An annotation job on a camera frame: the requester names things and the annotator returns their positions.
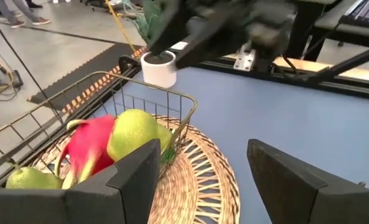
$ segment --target floor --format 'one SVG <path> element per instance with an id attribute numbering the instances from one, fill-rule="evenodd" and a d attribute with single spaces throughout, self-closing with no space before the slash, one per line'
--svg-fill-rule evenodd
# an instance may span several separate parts
<path id="1" fill-rule="evenodd" d="M 79 67 L 107 49 L 113 42 L 126 42 L 112 16 L 103 10 L 97 9 L 93 12 L 89 6 L 79 3 L 78 0 L 59 4 L 48 3 L 46 0 L 35 0 L 34 2 L 44 6 L 37 13 L 51 19 L 51 24 L 37 27 L 36 30 L 30 29 L 32 25 L 29 23 L 27 27 L 17 30 L 12 30 L 9 26 L 0 24 L 0 29 L 41 88 L 49 86 L 68 72 Z M 11 9 L 14 9 L 11 2 L 9 3 Z M 132 23 L 124 19 L 121 22 L 132 43 L 143 45 L 144 42 Z M 337 63 L 364 50 L 366 48 L 350 44 L 337 47 L 337 42 L 327 41 L 322 49 L 319 61 Z M 26 99 L 37 93 L 39 87 L 1 38 L 1 35 L 0 60 L 5 60 L 8 66 L 18 70 L 24 81 L 24 86 L 14 99 L 0 101 L 1 127 L 36 106 L 28 103 Z M 369 63 L 365 64 L 363 68 L 369 69 Z M 33 115 L 36 120 L 44 122 L 53 116 L 53 112 L 41 108 Z M 38 128 L 38 124 L 32 117 L 28 116 L 15 124 L 14 128 L 20 135 L 14 134 L 15 130 L 11 127 L 6 134 L 0 134 L 0 151 L 10 150 L 21 138 L 28 136 Z"/>

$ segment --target woven placemat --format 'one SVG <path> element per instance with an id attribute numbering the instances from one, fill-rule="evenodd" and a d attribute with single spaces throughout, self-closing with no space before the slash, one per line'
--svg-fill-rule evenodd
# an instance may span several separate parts
<path id="1" fill-rule="evenodd" d="M 156 116 L 167 126 L 168 117 Z M 179 120 L 169 118 L 174 131 Z M 44 172 L 54 169 L 54 160 L 70 140 L 60 139 L 33 166 Z M 62 163 L 61 178 L 69 168 Z M 149 223 L 239 223 L 240 194 L 233 170 L 211 139 L 189 125 L 185 147 L 159 181 Z"/>

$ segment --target blue table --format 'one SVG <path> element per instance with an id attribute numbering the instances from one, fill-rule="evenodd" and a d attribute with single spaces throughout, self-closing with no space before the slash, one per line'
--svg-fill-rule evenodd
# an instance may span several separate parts
<path id="1" fill-rule="evenodd" d="M 250 138 L 369 188 L 369 100 L 199 68 L 179 71 L 172 89 L 197 99 L 191 124 L 228 158 L 240 188 L 241 223 L 271 223 L 246 158 Z M 134 83 L 124 92 L 166 102 L 166 93 Z M 113 104 L 105 108 L 115 114 Z M 100 108 L 95 115 L 102 114 Z"/>

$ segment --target wire basket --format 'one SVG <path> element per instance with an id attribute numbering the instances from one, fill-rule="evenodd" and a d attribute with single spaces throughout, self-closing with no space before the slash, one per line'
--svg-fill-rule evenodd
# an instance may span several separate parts
<path id="1" fill-rule="evenodd" d="M 190 117 L 197 108 L 197 102 L 191 96 L 133 78 L 139 71 L 140 68 L 132 67 L 123 75 L 108 72 L 89 74 L 0 128 L 0 187 L 4 186 L 13 170 L 8 162 L 54 172 L 54 160 L 75 131 L 66 130 L 69 121 L 104 114 L 119 116 L 131 108 L 153 114 L 158 123 L 173 132 L 166 148 L 172 147 L 175 155 L 161 166 L 160 177 L 163 177 L 184 147 Z M 69 158 L 66 158 L 60 169 L 61 178 L 65 177 L 68 168 Z"/>

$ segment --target red dragon fruit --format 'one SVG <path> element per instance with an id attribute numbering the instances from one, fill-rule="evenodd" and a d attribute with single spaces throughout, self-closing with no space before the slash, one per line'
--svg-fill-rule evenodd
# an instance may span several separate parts
<path id="1" fill-rule="evenodd" d="M 67 124 L 67 129 L 78 127 L 55 163 L 54 173 L 58 176 L 61 162 L 65 156 L 70 156 L 70 170 L 63 182 L 63 189 L 86 180 L 114 163 L 106 151 L 114 123 L 113 116 L 105 115 L 88 120 L 73 120 Z"/>

